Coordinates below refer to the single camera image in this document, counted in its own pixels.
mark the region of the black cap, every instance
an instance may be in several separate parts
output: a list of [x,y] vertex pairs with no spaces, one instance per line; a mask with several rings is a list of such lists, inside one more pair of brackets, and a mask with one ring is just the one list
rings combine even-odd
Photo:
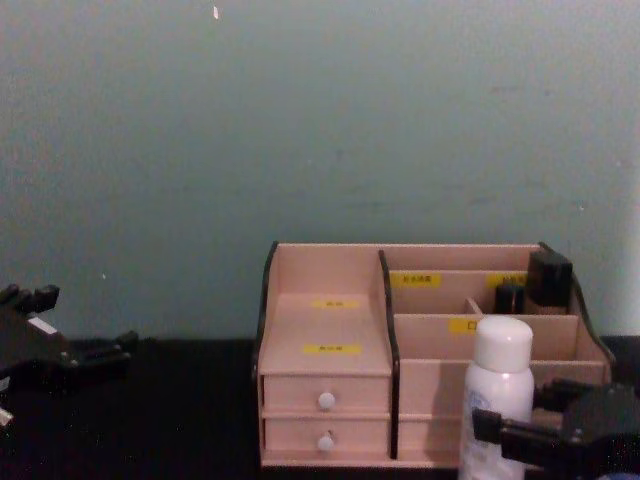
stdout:
[[541,250],[529,255],[527,295],[542,307],[566,307],[571,293],[573,265],[556,252]]
[[524,311],[524,287],[505,283],[496,287],[493,312],[501,315],[520,315]]

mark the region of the bottle cap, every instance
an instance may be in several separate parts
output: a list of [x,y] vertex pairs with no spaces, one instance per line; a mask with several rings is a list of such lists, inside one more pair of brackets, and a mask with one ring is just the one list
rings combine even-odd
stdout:
[[540,250],[529,255],[527,295],[543,307],[569,304],[573,265],[556,252]]
[[493,313],[519,315],[524,311],[524,287],[507,283],[496,287]]
[[517,373],[529,368],[533,331],[513,317],[489,315],[476,327],[473,361],[485,370]]

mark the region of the wooden desk organizer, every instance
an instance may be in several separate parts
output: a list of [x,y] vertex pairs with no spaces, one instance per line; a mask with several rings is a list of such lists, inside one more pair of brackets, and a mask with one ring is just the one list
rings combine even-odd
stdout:
[[[496,285],[524,282],[539,249],[549,247],[274,243],[253,353],[261,465],[456,467],[476,322]],[[533,329],[536,384],[610,381],[614,359],[575,276],[566,314],[518,318]],[[333,448],[320,451],[327,432]]]

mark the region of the white bottle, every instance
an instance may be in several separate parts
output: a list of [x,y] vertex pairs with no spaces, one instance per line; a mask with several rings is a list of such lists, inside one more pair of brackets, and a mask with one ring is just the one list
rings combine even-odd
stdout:
[[528,422],[534,382],[529,369],[533,332],[507,316],[488,316],[476,328],[475,353],[465,377],[459,480],[522,480],[525,465],[502,458],[499,445],[473,435],[474,408]]

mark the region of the white drawer knob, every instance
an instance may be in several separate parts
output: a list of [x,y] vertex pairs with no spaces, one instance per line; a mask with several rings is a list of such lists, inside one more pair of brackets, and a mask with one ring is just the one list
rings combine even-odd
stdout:
[[324,392],[318,397],[318,405],[320,405],[322,410],[329,410],[330,408],[333,408],[335,404],[336,397],[333,396],[333,393]]
[[325,433],[318,439],[318,450],[321,452],[329,452],[333,449],[333,438],[331,432]]

